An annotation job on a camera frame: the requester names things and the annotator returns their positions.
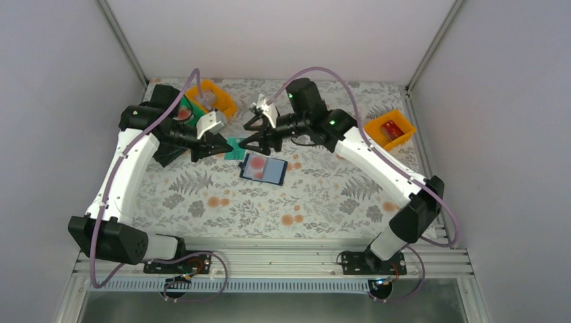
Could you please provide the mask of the teal card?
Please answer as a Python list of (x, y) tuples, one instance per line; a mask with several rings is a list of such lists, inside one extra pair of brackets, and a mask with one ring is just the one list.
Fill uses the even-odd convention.
[(246, 150), (241, 148), (239, 144), (242, 142), (241, 137), (230, 137), (227, 139), (227, 144), (231, 146), (232, 150), (225, 153), (225, 160), (238, 160), (242, 161), (245, 158)]

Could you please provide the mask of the blue leather card holder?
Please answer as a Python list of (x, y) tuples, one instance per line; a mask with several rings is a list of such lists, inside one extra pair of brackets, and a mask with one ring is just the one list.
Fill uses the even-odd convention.
[(238, 167), (240, 168), (239, 177), (241, 179), (282, 186), (288, 162), (264, 155), (247, 153)]

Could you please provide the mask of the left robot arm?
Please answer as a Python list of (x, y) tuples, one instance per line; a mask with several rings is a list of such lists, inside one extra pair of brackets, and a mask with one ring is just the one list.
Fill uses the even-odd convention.
[(191, 153), (192, 162), (232, 150), (219, 133), (226, 116), (214, 110), (200, 116), (197, 124), (177, 120), (174, 110), (150, 132), (153, 125), (179, 91), (158, 85), (157, 94), (121, 113), (115, 155), (100, 191), (82, 216), (73, 216), (68, 231), (88, 257), (123, 264), (145, 260), (171, 260), (181, 253), (182, 240), (176, 236), (150, 234), (134, 228), (137, 193), (148, 164), (158, 156), (162, 165), (176, 159), (180, 150)]

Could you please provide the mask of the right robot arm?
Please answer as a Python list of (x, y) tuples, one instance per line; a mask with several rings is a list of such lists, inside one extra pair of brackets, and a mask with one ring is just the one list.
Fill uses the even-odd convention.
[(389, 260), (417, 242), (441, 211), (443, 181), (404, 166), (375, 143), (354, 117), (341, 109), (329, 109), (316, 83), (308, 78), (293, 80), (285, 91), (293, 108), (289, 114), (281, 115), (263, 94), (254, 99), (250, 107), (254, 117), (244, 125), (253, 135), (240, 147), (269, 155), (281, 150), (284, 139), (309, 136), (313, 143), (361, 169), (401, 206), (367, 247), (370, 254)]

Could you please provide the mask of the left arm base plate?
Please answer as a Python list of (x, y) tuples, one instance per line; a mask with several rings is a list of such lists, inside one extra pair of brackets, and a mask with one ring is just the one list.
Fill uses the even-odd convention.
[(206, 275), (209, 273), (212, 255), (206, 251), (186, 251), (174, 260), (153, 260), (144, 264), (145, 274)]

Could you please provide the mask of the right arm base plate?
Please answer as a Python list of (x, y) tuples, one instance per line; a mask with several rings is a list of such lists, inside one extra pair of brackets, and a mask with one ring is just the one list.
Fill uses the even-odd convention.
[(406, 275), (407, 267), (402, 252), (397, 252), (388, 260), (377, 258), (372, 252), (345, 250), (336, 257), (344, 275)]

